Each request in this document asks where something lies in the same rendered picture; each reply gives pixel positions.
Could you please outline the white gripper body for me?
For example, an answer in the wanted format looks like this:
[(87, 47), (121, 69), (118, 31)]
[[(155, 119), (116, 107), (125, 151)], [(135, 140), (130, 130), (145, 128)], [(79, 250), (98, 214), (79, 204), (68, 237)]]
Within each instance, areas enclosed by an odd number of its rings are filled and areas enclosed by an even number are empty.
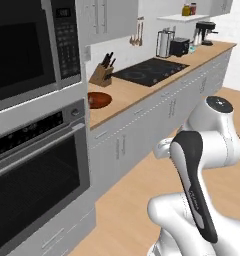
[(170, 144), (173, 138), (165, 138), (153, 147), (153, 153), (157, 159), (170, 157)]

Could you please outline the brown wooden bowl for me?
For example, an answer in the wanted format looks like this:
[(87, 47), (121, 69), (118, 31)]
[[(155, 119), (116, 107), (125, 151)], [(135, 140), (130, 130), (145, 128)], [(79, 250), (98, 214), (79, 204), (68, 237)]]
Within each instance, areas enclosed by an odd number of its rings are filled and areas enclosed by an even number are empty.
[(89, 92), (88, 102), (91, 109), (100, 109), (109, 105), (112, 101), (112, 97), (103, 92)]

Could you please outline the grey base cupboards run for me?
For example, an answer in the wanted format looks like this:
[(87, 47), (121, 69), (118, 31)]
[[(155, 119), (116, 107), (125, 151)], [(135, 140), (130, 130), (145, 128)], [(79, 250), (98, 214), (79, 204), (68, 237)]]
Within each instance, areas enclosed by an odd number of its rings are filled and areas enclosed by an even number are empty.
[(219, 54), (91, 131), (91, 186), (96, 198), (179, 128), (202, 97), (222, 87), (230, 55), (229, 50)]

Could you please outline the black hob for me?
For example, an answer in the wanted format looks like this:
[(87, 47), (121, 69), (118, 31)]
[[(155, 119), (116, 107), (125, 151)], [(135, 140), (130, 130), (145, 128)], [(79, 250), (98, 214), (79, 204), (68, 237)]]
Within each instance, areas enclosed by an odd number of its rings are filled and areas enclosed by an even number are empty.
[(113, 74), (113, 77), (152, 87), (157, 83), (187, 68), (187, 64), (151, 58)]

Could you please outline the wooden knife block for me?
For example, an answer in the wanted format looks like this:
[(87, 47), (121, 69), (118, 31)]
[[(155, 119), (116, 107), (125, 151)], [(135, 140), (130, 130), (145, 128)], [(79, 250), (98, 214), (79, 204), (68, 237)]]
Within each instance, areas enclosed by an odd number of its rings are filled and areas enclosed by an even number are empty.
[(101, 63), (99, 63), (92, 74), (89, 82), (100, 87), (107, 87), (112, 83), (113, 64), (115, 59), (112, 59), (113, 52), (107, 53)]

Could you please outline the hanging wooden utensils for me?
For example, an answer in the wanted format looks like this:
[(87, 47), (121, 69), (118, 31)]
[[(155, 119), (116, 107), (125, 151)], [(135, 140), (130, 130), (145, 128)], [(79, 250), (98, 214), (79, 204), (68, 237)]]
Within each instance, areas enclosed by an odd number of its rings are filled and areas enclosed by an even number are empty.
[(132, 46), (141, 46), (143, 44), (143, 27), (144, 17), (138, 17), (136, 34), (132, 35), (129, 39), (129, 43)]

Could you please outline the grey drawer front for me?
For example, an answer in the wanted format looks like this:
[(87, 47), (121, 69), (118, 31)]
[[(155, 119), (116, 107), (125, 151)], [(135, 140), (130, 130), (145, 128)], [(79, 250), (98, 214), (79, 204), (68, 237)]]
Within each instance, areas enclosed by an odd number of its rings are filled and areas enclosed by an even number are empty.
[[(94, 202), (92, 193), (84, 192), (7, 256), (67, 256), (86, 234), (84, 221), (93, 212)], [(41, 249), (61, 228), (64, 232)]]

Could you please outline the black coffee machine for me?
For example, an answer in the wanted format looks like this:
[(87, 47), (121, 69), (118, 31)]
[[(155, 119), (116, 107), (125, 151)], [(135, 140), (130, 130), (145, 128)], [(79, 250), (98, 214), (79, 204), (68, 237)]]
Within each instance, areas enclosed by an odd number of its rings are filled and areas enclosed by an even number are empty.
[(200, 21), (196, 23), (196, 27), (201, 31), (202, 34), (201, 44), (205, 46), (212, 46), (213, 43), (207, 39), (207, 35), (210, 33), (217, 34), (217, 31), (215, 30), (216, 24), (209, 21)]

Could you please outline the steel built-in oven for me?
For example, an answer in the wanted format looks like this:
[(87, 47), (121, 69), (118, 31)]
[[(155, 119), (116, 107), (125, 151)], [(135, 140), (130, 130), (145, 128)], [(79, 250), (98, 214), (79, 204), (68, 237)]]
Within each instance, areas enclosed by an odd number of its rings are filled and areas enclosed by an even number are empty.
[[(51, 133), (85, 124), (85, 102), (0, 136), (0, 160)], [(7, 256), (90, 187), (85, 127), (0, 176), (0, 256)]]

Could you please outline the steel microwave oven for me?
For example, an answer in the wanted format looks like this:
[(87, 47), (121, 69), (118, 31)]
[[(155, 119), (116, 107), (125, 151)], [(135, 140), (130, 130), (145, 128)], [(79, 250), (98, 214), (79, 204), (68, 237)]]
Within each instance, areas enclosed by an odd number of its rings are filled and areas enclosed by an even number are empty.
[(80, 81), (75, 0), (0, 0), (0, 111)]

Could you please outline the white wall shelf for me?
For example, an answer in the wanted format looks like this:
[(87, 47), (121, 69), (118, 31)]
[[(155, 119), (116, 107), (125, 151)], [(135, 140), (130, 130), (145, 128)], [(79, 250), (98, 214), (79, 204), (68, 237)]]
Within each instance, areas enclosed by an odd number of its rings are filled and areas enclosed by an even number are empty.
[(158, 20), (163, 20), (167, 22), (180, 22), (180, 23), (188, 23), (192, 21), (202, 20), (205, 18), (209, 18), (209, 15), (182, 16), (181, 14), (175, 14), (175, 15), (157, 17)]

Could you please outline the grey wall cupboards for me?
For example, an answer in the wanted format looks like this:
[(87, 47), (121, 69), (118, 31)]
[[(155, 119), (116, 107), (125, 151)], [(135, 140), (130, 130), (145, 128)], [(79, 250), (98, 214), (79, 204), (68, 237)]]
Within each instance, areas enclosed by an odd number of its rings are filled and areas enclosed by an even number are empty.
[(81, 41), (85, 45), (136, 32), (139, 0), (76, 0)]

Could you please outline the small grey wall cupboard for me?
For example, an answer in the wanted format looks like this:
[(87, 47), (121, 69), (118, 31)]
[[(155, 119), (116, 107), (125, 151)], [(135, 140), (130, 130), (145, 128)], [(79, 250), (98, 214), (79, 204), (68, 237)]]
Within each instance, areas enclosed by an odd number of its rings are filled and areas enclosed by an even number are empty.
[(233, 0), (212, 0), (210, 16), (220, 16), (228, 14), (231, 10)]

